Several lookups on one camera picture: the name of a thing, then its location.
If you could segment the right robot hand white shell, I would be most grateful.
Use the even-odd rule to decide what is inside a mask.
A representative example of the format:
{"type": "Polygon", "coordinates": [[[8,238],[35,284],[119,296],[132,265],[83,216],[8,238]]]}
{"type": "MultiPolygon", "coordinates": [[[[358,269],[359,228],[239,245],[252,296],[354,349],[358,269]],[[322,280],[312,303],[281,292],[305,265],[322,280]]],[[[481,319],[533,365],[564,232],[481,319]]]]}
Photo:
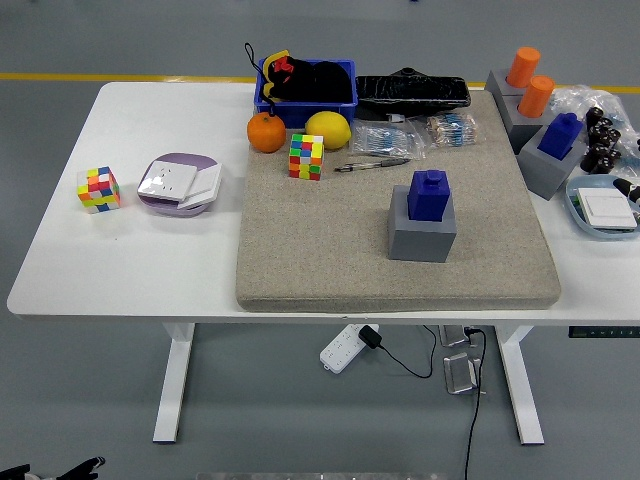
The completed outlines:
{"type": "Polygon", "coordinates": [[[613,186],[630,202],[640,205],[640,186],[624,178],[616,178],[613,186]]]}

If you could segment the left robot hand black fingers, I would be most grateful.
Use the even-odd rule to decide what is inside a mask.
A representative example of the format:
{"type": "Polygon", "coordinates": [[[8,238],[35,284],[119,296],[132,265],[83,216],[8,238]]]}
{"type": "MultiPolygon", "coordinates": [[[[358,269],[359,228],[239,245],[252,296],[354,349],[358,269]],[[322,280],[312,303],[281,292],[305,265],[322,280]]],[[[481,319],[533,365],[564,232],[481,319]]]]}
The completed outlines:
{"type": "MultiPolygon", "coordinates": [[[[97,470],[105,464],[105,458],[96,456],[85,460],[69,471],[54,477],[54,480],[91,480],[97,479],[97,470]]],[[[31,465],[24,464],[1,472],[1,480],[41,480],[40,476],[31,472],[31,465]]]]}

